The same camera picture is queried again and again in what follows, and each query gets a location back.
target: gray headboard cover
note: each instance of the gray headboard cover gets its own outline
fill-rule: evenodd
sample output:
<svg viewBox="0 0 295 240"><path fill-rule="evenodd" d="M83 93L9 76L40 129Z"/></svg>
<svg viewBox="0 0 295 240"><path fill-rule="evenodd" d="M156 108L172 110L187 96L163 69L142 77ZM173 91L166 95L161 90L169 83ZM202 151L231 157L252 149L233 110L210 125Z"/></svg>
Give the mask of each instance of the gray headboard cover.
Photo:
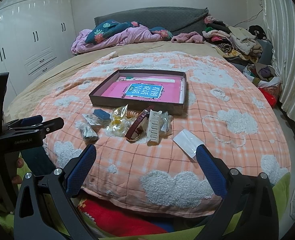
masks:
<svg viewBox="0 0 295 240"><path fill-rule="evenodd" d="M148 27L163 27L173 35L180 33L198 32L205 29L204 18L209 10L187 7L148 7L112 13L96 17L95 25L98 26L107 20L118 22L138 21Z"/></svg>

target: white plastic comb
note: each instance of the white plastic comb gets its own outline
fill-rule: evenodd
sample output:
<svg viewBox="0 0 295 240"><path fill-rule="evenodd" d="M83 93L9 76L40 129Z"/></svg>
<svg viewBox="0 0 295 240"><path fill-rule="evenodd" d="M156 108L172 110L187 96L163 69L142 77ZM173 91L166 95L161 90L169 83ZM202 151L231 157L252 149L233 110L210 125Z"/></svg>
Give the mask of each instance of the white plastic comb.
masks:
<svg viewBox="0 0 295 240"><path fill-rule="evenodd" d="M161 114L162 111L155 112L150 110L150 117L148 119L147 127L147 141L159 143Z"/></svg>

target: box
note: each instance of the box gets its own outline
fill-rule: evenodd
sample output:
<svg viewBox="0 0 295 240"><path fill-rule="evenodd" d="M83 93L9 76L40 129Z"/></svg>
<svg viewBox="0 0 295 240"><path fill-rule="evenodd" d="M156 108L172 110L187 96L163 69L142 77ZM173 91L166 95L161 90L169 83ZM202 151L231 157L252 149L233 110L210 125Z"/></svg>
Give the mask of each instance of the box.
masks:
<svg viewBox="0 0 295 240"><path fill-rule="evenodd" d="M89 97L93 106L128 105L128 109L140 112L154 105L155 111L182 115L186 91L184 72L120 69L98 85Z"/></svg>

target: floor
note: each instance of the floor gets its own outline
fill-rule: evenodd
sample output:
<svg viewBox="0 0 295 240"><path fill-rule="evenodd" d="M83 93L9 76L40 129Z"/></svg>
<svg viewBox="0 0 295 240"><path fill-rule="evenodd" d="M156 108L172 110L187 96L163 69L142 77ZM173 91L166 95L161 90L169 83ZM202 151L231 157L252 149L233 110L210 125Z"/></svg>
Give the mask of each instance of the floor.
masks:
<svg viewBox="0 0 295 240"><path fill-rule="evenodd" d="M289 126L289 123L286 121L285 116L282 114L282 112L280 111L278 107L274 109L274 113L277 119L279 120L279 123L282 127L284 136L289 146L289 153L291 157L291 182L290 182L289 197L291 198L293 194L293 190L295 188L295 137L294 137L292 129ZM289 216L289 209L290 209L290 205L288 204L285 214L283 215L279 224L279 239L281 239L284 236L284 234L291 228L291 226L295 222Z"/></svg>

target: white curtain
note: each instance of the white curtain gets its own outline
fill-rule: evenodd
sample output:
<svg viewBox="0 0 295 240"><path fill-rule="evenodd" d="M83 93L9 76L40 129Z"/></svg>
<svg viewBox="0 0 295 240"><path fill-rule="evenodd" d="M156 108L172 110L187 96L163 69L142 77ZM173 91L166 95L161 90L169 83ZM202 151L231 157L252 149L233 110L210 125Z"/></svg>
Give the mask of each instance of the white curtain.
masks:
<svg viewBox="0 0 295 240"><path fill-rule="evenodd" d="M262 0L264 29L273 49L273 67L282 79L280 101L295 121L295 4L292 0Z"/></svg>

